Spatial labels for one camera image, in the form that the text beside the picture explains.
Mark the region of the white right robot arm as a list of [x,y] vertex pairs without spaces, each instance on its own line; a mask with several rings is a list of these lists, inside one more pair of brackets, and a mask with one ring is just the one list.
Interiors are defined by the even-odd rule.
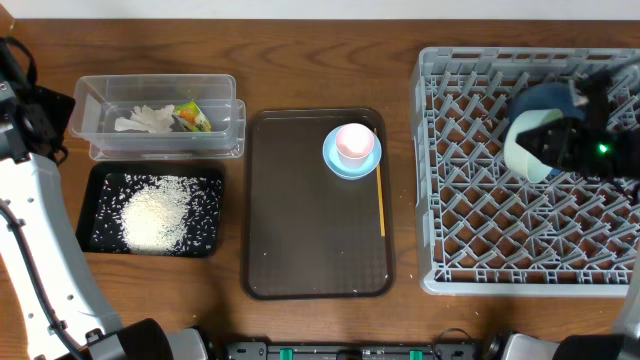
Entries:
[[[630,204],[621,178],[639,179],[639,131],[613,133],[608,92],[623,65],[565,83],[540,84],[518,95],[509,111],[504,161],[509,170],[538,183],[553,169],[607,182]],[[609,335],[573,335],[559,343],[512,334],[504,359],[637,359],[639,357],[639,265],[635,264],[621,313]]]

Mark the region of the yellow green snack wrapper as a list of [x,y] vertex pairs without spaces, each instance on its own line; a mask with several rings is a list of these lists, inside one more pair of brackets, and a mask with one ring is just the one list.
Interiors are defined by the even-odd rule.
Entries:
[[173,116],[185,131],[211,132],[212,126],[208,118],[195,102],[188,102],[174,108]]

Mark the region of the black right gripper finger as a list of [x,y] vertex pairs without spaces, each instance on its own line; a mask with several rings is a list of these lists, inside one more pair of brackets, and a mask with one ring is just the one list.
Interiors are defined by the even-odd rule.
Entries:
[[604,130],[609,119],[608,89],[612,85],[609,70],[600,70],[587,77],[569,81],[573,105],[582,108],[584,124],[591,129]]
[[516,136],[516,143],[544,165],[569,170],[571,118],[560,118]]

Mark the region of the white rice pile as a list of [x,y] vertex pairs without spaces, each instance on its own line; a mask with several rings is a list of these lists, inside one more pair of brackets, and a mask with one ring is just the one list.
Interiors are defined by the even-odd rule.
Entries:
[[222,192],[218,175],[110,173],[102,181],[88,250],[209,256],[216,248]]

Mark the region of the dark blue plate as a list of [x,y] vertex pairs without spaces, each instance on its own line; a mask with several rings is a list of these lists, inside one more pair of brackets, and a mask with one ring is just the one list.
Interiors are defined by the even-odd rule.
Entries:
[[[573,105],[569,86],[566,83],[538,84],[522,91],[511,100],[507,111],[508,126],[503,134],[504,143],[511,122],[515,117],[528,110],[545,109],[559,109],[562,112],[562,117],[584,119],[583,111]],[[550,174],[556,175],[557,173],[559,170],[552,168]]]

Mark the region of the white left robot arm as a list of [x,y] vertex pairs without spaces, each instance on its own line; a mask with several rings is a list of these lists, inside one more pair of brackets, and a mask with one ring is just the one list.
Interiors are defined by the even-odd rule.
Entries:
[[32,359],[212,359],[197,327],[167,334],[153,319],[124,326],[88,267],[64,205],[59,165],[73,98],[37,85],[1,40],[1,259]]

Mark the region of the mint green bowl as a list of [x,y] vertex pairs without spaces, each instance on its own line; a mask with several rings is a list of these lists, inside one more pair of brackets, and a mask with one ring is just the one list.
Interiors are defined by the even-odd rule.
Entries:
[[523,146],[518,145],[516,137],[561,117],[562,112],[559,109],[528,110],[515,117],[507,132],[503,149],[507,168],[530,183],[543,181],[552,172],[552,168],[543,164]]

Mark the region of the white tissue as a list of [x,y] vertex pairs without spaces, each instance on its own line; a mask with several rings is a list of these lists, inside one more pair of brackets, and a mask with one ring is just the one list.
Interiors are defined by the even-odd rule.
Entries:
[[170,133],[174,125],[174,105],[167,105],[154,110],[149,106],[135,106],[129,118],[119,117],[115,120],[114,129],[117,132],[128,130],[149,133]]

